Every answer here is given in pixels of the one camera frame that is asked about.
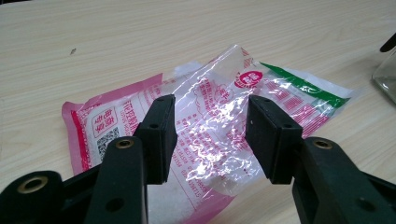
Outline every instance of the plastic package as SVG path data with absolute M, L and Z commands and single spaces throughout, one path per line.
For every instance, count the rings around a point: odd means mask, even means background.
M 148 186 L 150 223 L 206 223 L 248 184 L 263 178 L 244 138 L 250 94 L 278 103 L 307 137 L 352 93 L 307 73 L 255 62 L 239 46 L 199 69 L 196 63 L 186 66 L 162 83 L 156 76 L 134 84 L 134 91 L 125 87 L 63 107 L 77 174 L 99 164 L 112 139 L 132 135 L 154 99 L 176 96 L 177 147 L 168 182 Z

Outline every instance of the screw hole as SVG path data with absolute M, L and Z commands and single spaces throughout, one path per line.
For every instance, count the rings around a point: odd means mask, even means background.
M 332 144 L 331 143 L 329 143 L 327 141 L 323 141 L 323 140 L 316 140 L 314 142 L 314 145 L 316 147 L 320 147 L 320 148 L 323 148 L 323 149 L 331 149 L 332 148 Z
M 127 147 L 131 147 L 134 144 L 134 141 L 131 140 L 120 140 L 119 142 L 116 143 L 116 147 L 117 148 L 127 148 Z
M 124 201 L 122 198 L 115 198 L 110 200 L 106 204 L 106 210 L 107 212 L 114 213 L 119 211 L 122 207 L 124 206 Z
M 33 193 L 44 188 L 48 182 L 49 179 L 44 175 L 34 176 L 21 183 L 18 186 L 18 192 L 22 194 Z
M 375 211 L 375 206 L 370 203 L 369 201 L 367 201 L 366 199 L 364 199 L 363 197 L 360 197 L 356 203 L 358 204 L 358 206 L 360 208 L 362 208 L 363 210 L 366 210 L 367 212 L 374 212 Z

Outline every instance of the wooden table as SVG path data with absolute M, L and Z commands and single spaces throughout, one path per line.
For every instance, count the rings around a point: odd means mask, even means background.
M 364 172 L 396 183 L 396 106 L 371 80 L 396 2 L 43 0 L 0 6 L 0 189 L 54 170 L 72 176 L 65 101 L 89 98 L 231 44 L 359 96 L 315 133 Z M 299 223 L 290 186 L 263 180 L 211 223 Z

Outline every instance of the plastic bag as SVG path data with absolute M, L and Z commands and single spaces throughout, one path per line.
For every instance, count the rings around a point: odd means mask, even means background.
M 63 107 L 69 143 L 81 132 L 80 147 L 70 144 L 77 174 L 99 164 L 112 139 L 132 135 L 154 99 L 176 96 L 177 146 L 168 182 L 148 186 L 150 223 L 206 223 L 248 184 L 263 177 L 244 138 L 250 94 L 278 103 L 304 127 L 307 137 L 352 93 L 307 73 L 257 63 L 239 46 L 186 72 L 193 67 L 178 68 L 175 78 L 162 83 L 158 77 L 143 81 L 139 91 L 113 91 L 118 99 Z

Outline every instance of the pink logo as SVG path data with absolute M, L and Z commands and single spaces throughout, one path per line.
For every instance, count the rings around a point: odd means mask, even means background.
M 233 90 L 227 90 L 227 86 L 222 84 L 216 87 L 215 99 L 221 104 L 227 104 L 233 99 Z
M 234 84 L 238 88 L 253 88 L 260 80 L 262 80 L 262 72 L 249 71 L 236 77 Z

